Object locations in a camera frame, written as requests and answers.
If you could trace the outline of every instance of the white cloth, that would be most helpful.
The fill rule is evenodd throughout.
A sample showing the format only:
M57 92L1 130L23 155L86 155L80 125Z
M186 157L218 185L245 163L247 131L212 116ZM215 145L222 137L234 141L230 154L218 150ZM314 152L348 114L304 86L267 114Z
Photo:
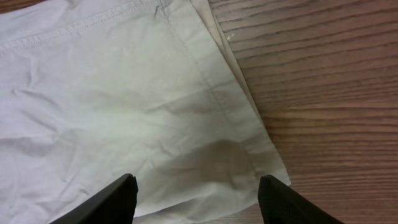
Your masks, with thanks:
M135 224L191 223L290 184L186 0L50 0L0 15L0 223L48 223L124 173Z

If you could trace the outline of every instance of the white speck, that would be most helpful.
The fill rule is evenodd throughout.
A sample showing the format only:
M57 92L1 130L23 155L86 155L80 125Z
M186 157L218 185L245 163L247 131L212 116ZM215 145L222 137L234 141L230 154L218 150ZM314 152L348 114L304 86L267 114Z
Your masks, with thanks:
M230 39L231 39L231 37L233 37L233 36L235 36L235 34L233 34L233 33L229 33L229 34L226 36L226 39L227 39L227 40L230 40Z

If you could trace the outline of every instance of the wooden table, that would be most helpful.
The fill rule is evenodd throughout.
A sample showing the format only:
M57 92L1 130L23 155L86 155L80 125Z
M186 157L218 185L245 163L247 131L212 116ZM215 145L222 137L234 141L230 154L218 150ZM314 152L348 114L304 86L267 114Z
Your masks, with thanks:
M209 2L293 189L345 223L398 223L398 0Z

